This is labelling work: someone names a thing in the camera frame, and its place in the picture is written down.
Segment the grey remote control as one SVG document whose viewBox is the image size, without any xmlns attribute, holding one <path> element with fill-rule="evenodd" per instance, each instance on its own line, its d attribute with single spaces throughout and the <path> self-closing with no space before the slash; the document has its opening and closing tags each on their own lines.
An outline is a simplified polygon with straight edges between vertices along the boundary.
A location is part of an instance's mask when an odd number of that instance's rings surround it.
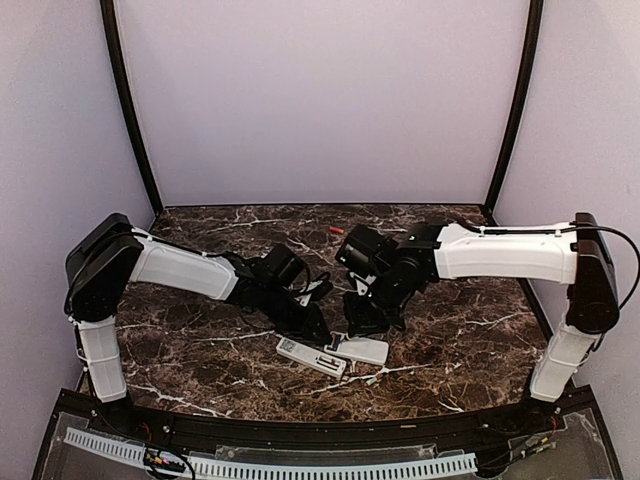
<svg viewBox="0 0 640 480">
<path fill-rule="evenodd" d="M 334 352 L 326 351 L 325 346 L 323 350 L 328 354 L 354 362 L 377 366 L 383 366 L 389 354 L 389 344 L 387 342 L 365 337 L 351 338 L 351 341 L 341 343 Z"/>
</svg>

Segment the white slim remote control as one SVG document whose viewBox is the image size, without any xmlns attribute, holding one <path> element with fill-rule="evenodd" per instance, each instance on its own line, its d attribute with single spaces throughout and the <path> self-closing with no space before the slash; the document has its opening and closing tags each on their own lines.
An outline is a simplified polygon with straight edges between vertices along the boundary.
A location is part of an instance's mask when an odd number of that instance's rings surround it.
<svg viewBox="0 0 640 480">
<path fill-rule="evenodd" d="M 276 352 L 289 360 L 336 379 L 343 376 L 347 367 L 345 360 L 288 338 L 282 338 L 278 342 Z"/>
</svg>

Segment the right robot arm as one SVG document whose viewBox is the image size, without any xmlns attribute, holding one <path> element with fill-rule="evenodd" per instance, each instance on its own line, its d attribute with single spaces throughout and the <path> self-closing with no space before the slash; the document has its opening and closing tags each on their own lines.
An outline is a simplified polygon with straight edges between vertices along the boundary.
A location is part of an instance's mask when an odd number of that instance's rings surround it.
<svg viewBox="0 0 640 480">
<path fill-rule="evenodd" d="M 335 256 L 355 287 L 343 297 L 348 334 L 405 329 L 409 300 L 441 280 L 496 277 L 566 286 L 567 310 L 531 374 L 530 396 L 510 413 L 511 426 L 530 434 L 629 301 L 618 294 L 606 233 L 631 240 L 584 212 L 571 222 L 533 227 L 417 223 L 399 240 L 358 225 Z"/>
</svg>

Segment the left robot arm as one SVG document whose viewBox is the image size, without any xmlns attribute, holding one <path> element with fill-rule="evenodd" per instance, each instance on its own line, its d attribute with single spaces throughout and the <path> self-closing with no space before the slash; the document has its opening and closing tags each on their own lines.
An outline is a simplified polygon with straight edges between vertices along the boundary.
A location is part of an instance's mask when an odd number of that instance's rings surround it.
<svg viewBox="0 0 640 480">
<path fill-rule="evenodd" d="M 292 289 L 296 278 L 310 270 L 283 244 L 250 259 L 231 252 L 200 252 L 157 238 L 114 213 L 68 254 L 65 268 L 63 310 L 75 327 L 95 395 L 104 404 L 101 417 L 120 436 L 134 435 L 141 427 L 140 412 L 124 400 L 128 388 L 115 326 L 130 283 L 157 284 L 255 309 L 280 333 L 314 345 L 331 340 L 317 304 L 332 288 L 329 275 Z"/>
</svg>

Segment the right black frame post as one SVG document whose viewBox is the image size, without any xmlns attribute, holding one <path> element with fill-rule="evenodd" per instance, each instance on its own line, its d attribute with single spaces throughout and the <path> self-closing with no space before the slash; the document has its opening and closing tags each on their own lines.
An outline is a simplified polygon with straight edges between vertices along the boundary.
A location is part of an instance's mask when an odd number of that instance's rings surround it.
<svg viewBox="0 0 640 480">
<path fill-rule="evenodd" d="M 493 217 L 514 152 L 529 92 L 542 25 L 543 10 L 543 0 L 531 0 L 529 2 L 521 58 L 511 106 L 489 188 L 482 206 L 483 214 L 487 219 Z"/>
</svg>

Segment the black frame post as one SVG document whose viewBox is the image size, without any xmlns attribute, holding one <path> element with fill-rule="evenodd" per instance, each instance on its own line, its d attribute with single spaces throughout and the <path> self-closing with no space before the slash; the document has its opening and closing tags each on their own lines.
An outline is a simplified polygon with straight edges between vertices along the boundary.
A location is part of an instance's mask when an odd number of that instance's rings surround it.
<svg viewBox="0 0 640 480">
<path fill-rule="evenodd" d="M 483 214 L 487 219 L 493 217 L 514 152 L 529 92 L 542 25 L 543 10 L 543 0 L 531 0 L 529 2 L 521 58 L 511 106 L 489 188 L 482 206 Z"/>
<path fill-rule="evenodd" d="M 118 27 L 116 2 L 112 0 L 100 0 L 99 5 L 108 56 L 122 117 L 147 199 L 154 217 L 157 218 L 164 211 L 164 204 L 152 171 L 151 162 L 146 150 L 136 107 L 134 105 L 134 99 L 125 64 L 124 50 Z"/>
</svg>

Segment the black front rail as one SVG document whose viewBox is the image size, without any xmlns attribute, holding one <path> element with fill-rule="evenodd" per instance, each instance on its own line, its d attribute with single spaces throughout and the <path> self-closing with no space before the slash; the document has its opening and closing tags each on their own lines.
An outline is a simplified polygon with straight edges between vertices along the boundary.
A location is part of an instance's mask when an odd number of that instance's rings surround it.
<svg viewBox="0 0 640 480">
<path fill-rule="evenodd" d="M 527 399 L 516 404 L 435 417 L 373 422 L 269 422 L 170 413 L 135 406 L 132 400 L 97 404 L 92 426 L 178 450 L 251 448 L 365 449 L 434 444 L 439 450 L 504 449 L 511 439 L 559 432 L 573 413 L 589 411 L 601 420 L 590 387 L 566 393 L 553 405 Z"/>
</svg>

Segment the left black frame post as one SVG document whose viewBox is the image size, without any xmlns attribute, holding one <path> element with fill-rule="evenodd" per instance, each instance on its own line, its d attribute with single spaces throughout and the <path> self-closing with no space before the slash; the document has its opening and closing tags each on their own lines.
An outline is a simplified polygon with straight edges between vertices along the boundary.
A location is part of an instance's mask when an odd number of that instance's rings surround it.
<svg viewBox="0 0 640 480">
<path fill-rule="evenodd" d="M 151 162 L 146 150 L 136 107 L 134 105 L 134 99 L 125 64 L 124 50 L 118 27 L 116 2 L 112 0 L 100 0 L 99 5 L 108 56 L 122 117 L 147 199 L 154 217 L 157 218 L 164 211 L 164 204 L 152 171 Z"/>
</svg>

